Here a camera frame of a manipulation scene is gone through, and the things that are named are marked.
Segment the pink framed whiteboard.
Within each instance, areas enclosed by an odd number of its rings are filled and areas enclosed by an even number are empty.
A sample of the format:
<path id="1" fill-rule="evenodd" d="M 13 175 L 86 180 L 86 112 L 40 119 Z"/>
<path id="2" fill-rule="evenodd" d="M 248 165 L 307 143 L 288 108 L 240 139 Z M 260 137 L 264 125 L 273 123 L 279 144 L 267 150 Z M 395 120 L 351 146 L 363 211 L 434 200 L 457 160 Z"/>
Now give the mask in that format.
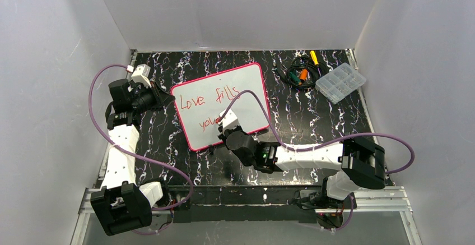
<path id="1" fill-rule="evenodd" d="M 270 115 L 260 64 L 251 63 L 197 78 L 171 88 L 174 105 L 192 151 L 217 145 L 216 119 L 230 107 L 246 133 L 268 128 Z"/>

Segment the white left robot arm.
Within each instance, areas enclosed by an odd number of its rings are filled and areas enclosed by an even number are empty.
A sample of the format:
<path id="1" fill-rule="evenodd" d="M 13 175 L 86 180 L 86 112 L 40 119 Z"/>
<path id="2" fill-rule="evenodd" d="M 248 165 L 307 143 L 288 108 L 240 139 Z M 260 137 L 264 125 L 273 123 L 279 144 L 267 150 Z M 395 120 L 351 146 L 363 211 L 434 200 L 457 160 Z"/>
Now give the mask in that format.
<path id="1" fill-rule="evenodd" d="M 108 236 L 128 232 L 152 223 L 152 209 L 171 203 L 163 178 L 136 184 L 135 152 L 139 122 L 148 110 L 160 111 L 174 97 L 154 81 L 120 79 L 109 84 L 112 101 L 105 118 L 113 141 L 101 189 L 91 195 L 91 206 Z"/>

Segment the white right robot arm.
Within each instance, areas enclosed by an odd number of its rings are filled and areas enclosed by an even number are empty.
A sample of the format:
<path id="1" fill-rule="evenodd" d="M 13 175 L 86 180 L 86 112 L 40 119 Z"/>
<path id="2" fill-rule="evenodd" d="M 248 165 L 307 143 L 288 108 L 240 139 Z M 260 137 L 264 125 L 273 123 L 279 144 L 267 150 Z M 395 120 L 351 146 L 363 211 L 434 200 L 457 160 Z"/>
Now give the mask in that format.
<path id="1" fill-rule="evenodd" d="M 360 189 L 385 188 L 385 150 L 364 137 L 337 141 L 325 147 L 259 142 L 240 126 L 219 126 L 218 137 L 246 167 L 272 174 L 293 169 L 331 169 L 336 173 L 322 183 L 321 195 L 343 201 Z"/>

